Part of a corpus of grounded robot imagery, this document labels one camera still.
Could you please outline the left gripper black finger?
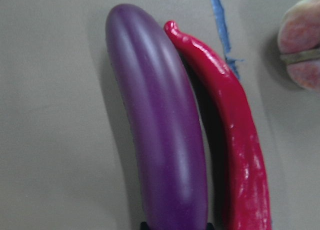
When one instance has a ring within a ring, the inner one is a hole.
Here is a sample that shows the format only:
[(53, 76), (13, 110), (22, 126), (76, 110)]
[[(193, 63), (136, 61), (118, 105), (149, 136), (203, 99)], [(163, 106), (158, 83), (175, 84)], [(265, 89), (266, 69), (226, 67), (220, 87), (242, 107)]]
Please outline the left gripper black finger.
[[(151, 229), (193, 229), (192, 227), (189, 226), (184, 226), (183, 224), (178, 224), (178, 225), (173, 225), (173, 226), (168, 226), (168, 227), (151, 227), (148, 225), (146, 221), (142, 221), (139, 225), (140, 230), (151, 230)], [(203, 229), (208, 229), (208, 230), (214, 230), (214, 225), (212, 223), (207, 223)]]

